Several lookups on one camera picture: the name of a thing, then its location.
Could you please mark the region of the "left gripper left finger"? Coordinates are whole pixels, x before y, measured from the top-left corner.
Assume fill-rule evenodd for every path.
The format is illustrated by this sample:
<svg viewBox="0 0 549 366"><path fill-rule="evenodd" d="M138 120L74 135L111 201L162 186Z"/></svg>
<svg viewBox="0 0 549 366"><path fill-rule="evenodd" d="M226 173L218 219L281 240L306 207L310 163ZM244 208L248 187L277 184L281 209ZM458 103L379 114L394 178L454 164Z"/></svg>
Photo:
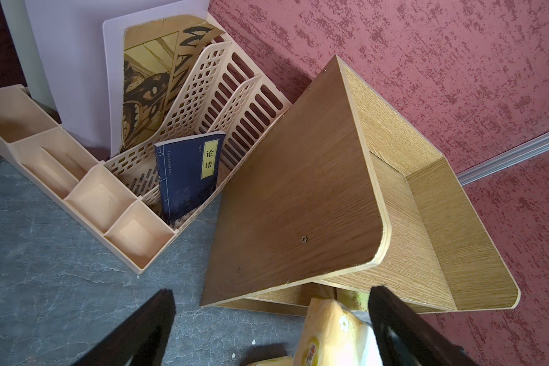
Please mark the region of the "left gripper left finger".
<svg viewBox="0 0 549 366"><path fill-rule="evenodd" d="M161 365L175 314L173 292L162 289L75 364Z"/></svg>

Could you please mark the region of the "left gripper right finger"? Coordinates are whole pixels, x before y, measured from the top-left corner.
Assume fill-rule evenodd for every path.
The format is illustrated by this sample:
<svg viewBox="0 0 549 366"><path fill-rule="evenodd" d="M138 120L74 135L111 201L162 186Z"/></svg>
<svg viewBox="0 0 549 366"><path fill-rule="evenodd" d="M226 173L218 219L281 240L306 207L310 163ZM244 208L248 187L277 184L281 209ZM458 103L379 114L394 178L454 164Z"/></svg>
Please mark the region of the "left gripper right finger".
<svg viewBox="0 0 549 366"><path fill-rule="evenodd" d="M370 289L368 314L383 365L475 365L384 286Z"/></svg>

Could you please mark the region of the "tissue pack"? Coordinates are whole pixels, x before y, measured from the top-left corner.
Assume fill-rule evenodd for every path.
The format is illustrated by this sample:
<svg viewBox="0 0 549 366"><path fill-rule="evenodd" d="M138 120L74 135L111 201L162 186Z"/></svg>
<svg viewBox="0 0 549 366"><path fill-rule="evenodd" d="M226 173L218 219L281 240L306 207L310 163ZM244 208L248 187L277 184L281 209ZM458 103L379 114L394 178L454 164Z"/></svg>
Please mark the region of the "tissue pack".
<svg viewBox="0 0 549 366"><path fill-rule="evenodd" d="M382 365L372 327L337 300L314 298L293 356L257 361L256 365Z"/></svg>

